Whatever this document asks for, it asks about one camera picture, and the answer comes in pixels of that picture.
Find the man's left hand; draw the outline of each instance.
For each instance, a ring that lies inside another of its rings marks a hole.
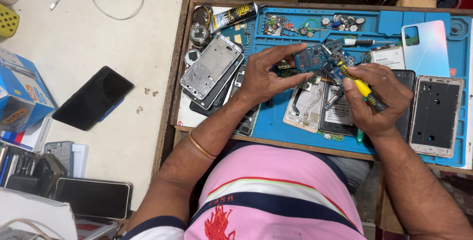
[[[246,62],[243,83],[238,90],[245,104],[253,107],[310,79],[314,73],[280,78],[271,71],[273,65],[281,59],[284,59],[291,67],[296,67],[294,53],[306,48],[307,44],[277,45],[252,54]]]

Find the glue tube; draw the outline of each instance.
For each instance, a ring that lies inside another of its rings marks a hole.
[[[210,32],[214,33],[224,27],[227,27],[238,21],[255,17],[261,8],[268,6],[267,3],[257,5],[255,2],[250,2],[239,7],[232,8],[228,11],[212,15],[210,20]]]

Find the wrist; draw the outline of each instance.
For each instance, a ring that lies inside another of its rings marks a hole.
[[[249,96],[248,93],[244,93],[242,90],[238,90],[235,92],[231,98],[235,104],[237,104],[240,108],[249,111],[258,103],[255,103],[254,100]]]
[[[399,131],[395,126],[388,128],[386,130],[382,131],[377,131],[374,134],[368,134],[370,137],[370,140],[375,143],[375,142],[386,142],[386,141],[391,141],[391,140],[399,140],[402,139],[404,141],[404,138],[401,136]]]

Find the phone box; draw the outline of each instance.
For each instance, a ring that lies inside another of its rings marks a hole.
[[[50,112],[46,117],[35,122],[21,133],[0,131],[0,141],[30,152],[43,152],[46,136],[51,127],[51,116],[53,113],[54,111]]]
[[[53,110],[34,64],[0,47],[0,130],[21,133]]]
[[[68,203],[11,189],[0,188],[0,209],[0,224],[13,219],[28,219],[53,239],[111,240],[118,230],[118,223],[114,221],[93,218],[75,221]],[[21,230],[36,234],[33,228],[24,223],[16,222],[8,227],[2,229],[0,235],[3,230]]]

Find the person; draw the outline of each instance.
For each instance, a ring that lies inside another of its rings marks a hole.
[[[313,76],[283,79],[271,71],[281,59],[294,67],[294,53],[305,48],[280,45],[248,58],[240,89],[174,148],[122,240],[365,239],[347,177],[331,159],[248,142],[236,144],[211,171],[198,211],[189,219],[194,186],[246,112]],[[376,63],[349,67],[348,72],[370,84],[388,106],[374,112],[354,82],[343,80],[353,121],[375,146],[410,239],[473,239],[460,208],[394,125],[412,92]]]

